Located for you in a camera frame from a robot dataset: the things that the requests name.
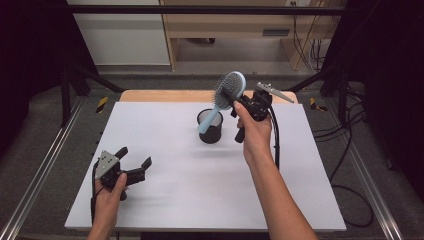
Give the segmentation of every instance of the human hand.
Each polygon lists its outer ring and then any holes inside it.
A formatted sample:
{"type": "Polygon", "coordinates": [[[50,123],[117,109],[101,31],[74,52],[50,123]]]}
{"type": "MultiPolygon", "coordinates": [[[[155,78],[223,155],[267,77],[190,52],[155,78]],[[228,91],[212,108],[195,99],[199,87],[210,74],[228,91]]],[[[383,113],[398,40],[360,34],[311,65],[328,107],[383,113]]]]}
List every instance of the human hand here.
{"type": "Polygon", "coordinates": [[[116,225],[118,219],[118,208],[122,191],[125,191],[127,174],[121,173],[116,181],[115,187],[110,190],[104,188],[100,180],[95,180],[96,214],[93,227],[88,235],[91,239],[107,239],[116,225]]]}
{"type": "Polygon", "coordinates": [[[255,121],[247,109],[239,102],[234,102],[234,109],[240,117],[238,128],[245,128],[243,154],[248,164],[255,159],[262,158],[265,154],[271,155],[271,117],[268,115],[263,121],[255,121]]]}

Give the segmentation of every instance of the white cabinet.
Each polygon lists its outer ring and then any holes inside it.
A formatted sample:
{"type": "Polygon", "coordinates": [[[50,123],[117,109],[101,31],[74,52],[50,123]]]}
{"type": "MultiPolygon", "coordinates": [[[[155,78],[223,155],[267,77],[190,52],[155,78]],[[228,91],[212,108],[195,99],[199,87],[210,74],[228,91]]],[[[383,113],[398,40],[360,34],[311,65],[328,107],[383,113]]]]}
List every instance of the white cabinet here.
{"type": "MultiPolygon", "coordinates": [[[[69,4],[159,5],[157,0],[68,0],[69,4]]],[[[169,65],[160,14],[74,14],[96,65],[169,65]]]]}

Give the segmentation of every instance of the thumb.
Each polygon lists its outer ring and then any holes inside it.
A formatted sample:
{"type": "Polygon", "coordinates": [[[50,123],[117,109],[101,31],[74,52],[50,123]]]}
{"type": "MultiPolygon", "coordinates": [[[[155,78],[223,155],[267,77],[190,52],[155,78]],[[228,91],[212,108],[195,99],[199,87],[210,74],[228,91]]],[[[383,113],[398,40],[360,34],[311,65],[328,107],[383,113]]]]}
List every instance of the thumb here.
{"type": "Polygon", "coordinates": [[[121,175],[119,175],[118,180],[116,181],[115,187],[112,190],[112,195],[121,195],[121,192],[124,191],[125,189],[125,185],[127,184],[127,174],[126,173],[121,173],[121,175]]]}
{"type": "Polygon", "coordinates": [[[248,125],[253,121],[247,109],[239,102],[234,101],[234,109],[236,110],[237,115],[240,117],[243,125],[248,125]]]}

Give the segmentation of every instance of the finger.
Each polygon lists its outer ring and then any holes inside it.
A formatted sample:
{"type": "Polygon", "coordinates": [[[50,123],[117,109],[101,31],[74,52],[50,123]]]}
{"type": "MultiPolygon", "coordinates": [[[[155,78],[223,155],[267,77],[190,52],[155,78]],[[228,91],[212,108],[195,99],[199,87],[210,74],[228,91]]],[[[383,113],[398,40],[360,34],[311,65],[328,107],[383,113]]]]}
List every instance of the finger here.
{"type": "Polygon", "coordinates": [[[238,121],[237,121],[237,128],[242,128],[242,127],[244,127],[244,125],[239,118],[238,121]]]}
{"type": "Polygon", "coordinates": [[[112,196],[119,198],[119,196],[121,196],[122,191],[124,191],[125,189],[125,185],[127,183],[127,174],[126,173],[121,173],[121,175],[119,175],[118,180],[116,181],[115,187],[112,190],[112,196]]]}
{"type": "Polygon", "coordinates": [[[99,192],[103,187],[102,181],[100,179],[94,180],[94,189],[96,190],[96,193],[99,192]]]}
{"type": "Polygon", "coordinates": [[[269,124],[271,124],[271,115],[267,115],[265,118],[265,121],[269,122],[269,124]]]}
{"type": "Polygon", "coordinates": [[[252,121],[254,121],[247,109],[241,103],[235,101],[234,109],[236,110],[237,115],[240,117],[243,125],[249,125],[252,121]]]}

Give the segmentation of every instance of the hairbrush bristles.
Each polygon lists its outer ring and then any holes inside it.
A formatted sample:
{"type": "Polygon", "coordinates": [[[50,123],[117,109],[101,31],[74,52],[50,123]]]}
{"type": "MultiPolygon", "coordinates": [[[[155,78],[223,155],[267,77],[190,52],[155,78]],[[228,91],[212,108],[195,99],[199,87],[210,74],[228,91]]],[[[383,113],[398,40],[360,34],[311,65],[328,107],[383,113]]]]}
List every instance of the hairbrush bristles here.
{"type": "Polygon", "coordinates": [[[222,89],[227,89],[227,92],[232,97],[238,98],[246,88],[246,80],[243,74],[240,72],[230,72],[229,74],[223,75],[215,86],[214,104],[221,109],[230,108],[230,103],[221,92],[222,89]]]}

